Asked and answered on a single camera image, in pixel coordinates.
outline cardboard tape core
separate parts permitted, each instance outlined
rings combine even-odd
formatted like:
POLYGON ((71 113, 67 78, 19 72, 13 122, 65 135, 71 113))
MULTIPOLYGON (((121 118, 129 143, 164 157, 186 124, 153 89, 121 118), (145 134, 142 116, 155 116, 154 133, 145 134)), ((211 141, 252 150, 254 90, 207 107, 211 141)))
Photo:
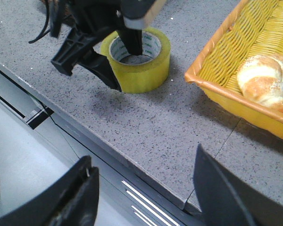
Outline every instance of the cardboard tape core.
POLYGON ((130 55, 117 32, 104 39, 100 47, 111 68, 126 93, 144 93, 159 87, 169 75, 171 45, 163 32, 147 28, 142 32, 143 55, 146 61, 134 60, 124 63, 130 55))

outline gray countertop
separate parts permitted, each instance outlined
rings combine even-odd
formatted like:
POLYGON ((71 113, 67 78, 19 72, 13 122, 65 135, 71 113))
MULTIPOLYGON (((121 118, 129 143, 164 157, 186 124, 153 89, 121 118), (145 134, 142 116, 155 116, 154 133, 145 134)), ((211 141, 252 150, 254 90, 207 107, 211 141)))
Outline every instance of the gray countertop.
POLYGON ((46 36, 30 45, 44 24, 44 6, 1 0, 0 69, 181 209, 198 206, 192 183, 198 143, 283 205, 283 141, 227 113, 183 79, 238 2, 167 0, 152 26, 171 41, 169 77, 154 91, 126 94, 79 66, 71 77, 58 73, 50 60, 69 28, 63 26, 58 40, 46 36))

